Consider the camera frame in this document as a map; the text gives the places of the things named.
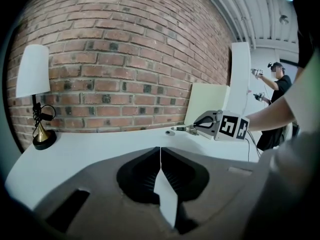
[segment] white table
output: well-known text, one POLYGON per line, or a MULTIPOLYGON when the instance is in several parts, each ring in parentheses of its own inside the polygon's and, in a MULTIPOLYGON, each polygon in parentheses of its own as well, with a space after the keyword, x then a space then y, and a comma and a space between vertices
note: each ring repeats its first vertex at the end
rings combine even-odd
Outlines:
POLYGON ((205 156, 257 162, 256 147, 248 142, 223 142, 175 131, 170 128, 114 133, 57 133, 56 142, 46 150, 31 145, 11 169, 5 187, 11 197, 33 210, 41 199, 83 168, 137 150, 172 147, 205 156))

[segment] gold lamp base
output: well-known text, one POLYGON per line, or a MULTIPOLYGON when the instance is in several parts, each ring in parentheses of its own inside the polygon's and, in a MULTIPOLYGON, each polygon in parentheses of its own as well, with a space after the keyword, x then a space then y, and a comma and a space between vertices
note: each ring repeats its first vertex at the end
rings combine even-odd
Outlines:
POLYGON ((38 134, 33 138, 33 145, 37 150, 45 150, 52 146, 57 139, 57 135, 53 130, 45 130, 41 122, 38 125, 38 134))

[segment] white lampshade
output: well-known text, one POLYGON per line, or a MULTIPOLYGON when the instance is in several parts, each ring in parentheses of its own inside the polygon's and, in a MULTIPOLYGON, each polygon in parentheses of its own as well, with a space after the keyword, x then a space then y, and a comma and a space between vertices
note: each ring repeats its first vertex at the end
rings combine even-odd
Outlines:
POLYGON ((28 45, 22 55, 15 96, 21 98, 49 91, 49 49, 39 44, 28 45))

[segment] table lamp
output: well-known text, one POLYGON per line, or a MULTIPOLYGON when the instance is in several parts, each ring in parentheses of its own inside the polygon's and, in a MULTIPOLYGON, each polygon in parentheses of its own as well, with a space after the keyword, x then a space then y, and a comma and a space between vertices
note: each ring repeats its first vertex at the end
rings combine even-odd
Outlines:
POLYGON ((33 120, 35 122, 32 143, 37 150, 49 148, 57 139, 53 130, 45 130, 41 124, 42 120, 51 121, 56 116, 56 110, 51 105, 41 106, 39 102, 36 102, 36 94, 49 91, 49 49, 39 44, 28 45, 22 55, 15 97, 32 96, 33 120), (41 112, 42 108, 46 106, 54 110, 53 116, 41 112), (36 129, 38 129, 38 134, 34 137, 36 129))

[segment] black pants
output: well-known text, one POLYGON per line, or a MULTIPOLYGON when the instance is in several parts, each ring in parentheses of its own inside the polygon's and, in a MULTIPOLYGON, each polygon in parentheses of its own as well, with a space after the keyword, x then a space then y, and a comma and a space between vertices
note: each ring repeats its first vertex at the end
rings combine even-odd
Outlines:
POLYGON ((262 151, 269 150, 284 142, 284 138, 282 137, 283 130, 284 128, 282 127, 278 129, 263 131, 262 136, 260 137, 259 142, 256 145, 258 149, 261 149, 262 151))

